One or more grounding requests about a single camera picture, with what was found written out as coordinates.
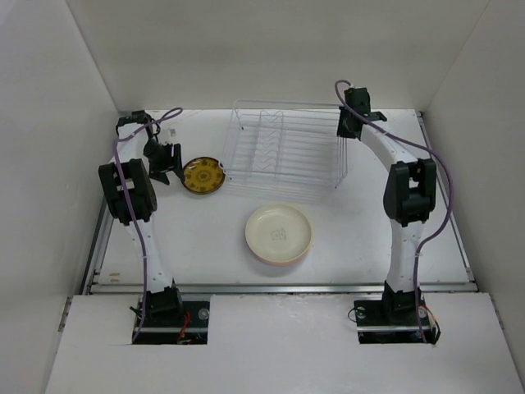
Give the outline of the yellow patterned plate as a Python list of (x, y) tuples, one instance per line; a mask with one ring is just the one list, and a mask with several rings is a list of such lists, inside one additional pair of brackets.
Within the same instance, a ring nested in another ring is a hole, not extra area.
[(226, 174), (220, 162), (211, 157), (198, 157), (188, 161), (183, 167), (184, 188), (196, 195), (214, 193), (223, 185)]

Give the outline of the cream white plate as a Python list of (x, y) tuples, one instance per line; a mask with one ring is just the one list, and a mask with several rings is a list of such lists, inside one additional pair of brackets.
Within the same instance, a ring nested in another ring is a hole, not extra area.
[(292, 204), (267, 204), (249, 216), (244, 230), (247, 246), (284, 241), (313, 243), (313, 225), (308, 215)]

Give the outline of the pink plate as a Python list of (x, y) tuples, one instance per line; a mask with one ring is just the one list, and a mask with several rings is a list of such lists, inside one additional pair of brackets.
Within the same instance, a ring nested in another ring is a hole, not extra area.
[(278, 241), (271, 244), (249, 245), (249, 249), (263, 263), (275, 267), (288, 267), (304, 260), (312, 246), (312, 243), (289, 244)]

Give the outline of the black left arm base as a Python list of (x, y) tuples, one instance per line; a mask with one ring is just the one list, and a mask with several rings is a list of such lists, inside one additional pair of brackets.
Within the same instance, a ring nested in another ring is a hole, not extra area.
[(135, 314), (131, 334), (133, 345), (207, 345), (211, 299), (194, 297), (183, 300), (183, 311), (146, 318), (140, 327), (140, 303), (130, 307)]

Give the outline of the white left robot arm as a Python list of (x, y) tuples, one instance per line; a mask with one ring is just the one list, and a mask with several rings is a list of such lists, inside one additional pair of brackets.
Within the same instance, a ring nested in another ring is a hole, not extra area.
[(113, 159), (98, 168), (110, 214), (130, 235), (143, 270), (142, 305), (134, 312), (144, 320), (160, 319), (165, 325), (183, 318), (184, 306), (175, 278), (163, 267), (153, 235), (153, 214), (158, 209), (153, 181), (169, 185), (167, 174), (185, 179), (181, 146), (161, 143), (159, 120), (144, 110), (121, 117)]

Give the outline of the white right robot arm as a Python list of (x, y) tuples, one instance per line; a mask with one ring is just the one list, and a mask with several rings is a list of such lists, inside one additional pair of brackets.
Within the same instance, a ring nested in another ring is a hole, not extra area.
[(390, 219), (390, 268), (380, 303), (389, 323), (416, 317), (421, 303), (416, 260), (424, 225), (436, 206), (436, 163), (417, 158), (407, 140), (392, 135), (382, 112), (371, 109), (364, 87), (336, 91), (341, 101), (337, 135), (366, 145), (388, 171), (382, 204)]

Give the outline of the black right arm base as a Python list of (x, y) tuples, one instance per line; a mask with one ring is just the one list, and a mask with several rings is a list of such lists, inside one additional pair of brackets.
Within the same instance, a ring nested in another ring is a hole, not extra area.
[(381, 300), (356, 300), (348, 317), (354, 314), (358, 342), (361, 345), (419, 344), (435, 345), (441, 328), (425, 305), (415, 312), (414, 305), (398, 316), (388, 314)]

